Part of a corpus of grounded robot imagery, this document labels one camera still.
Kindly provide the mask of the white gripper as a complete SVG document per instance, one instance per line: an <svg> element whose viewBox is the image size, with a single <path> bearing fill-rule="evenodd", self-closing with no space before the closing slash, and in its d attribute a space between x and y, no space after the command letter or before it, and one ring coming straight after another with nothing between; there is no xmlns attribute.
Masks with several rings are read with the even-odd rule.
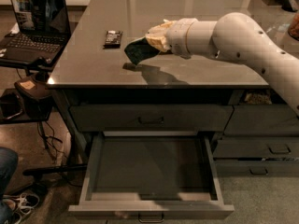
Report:
<svg viewBox="0 0 299 224"><path fill-rule="evenodd" d="M190 59L191 45L198 35L196 18L184 18L179 21L164 20L163 23L151 27L145 35L148 43L161 52L171 52L183 59Z"/></svg>

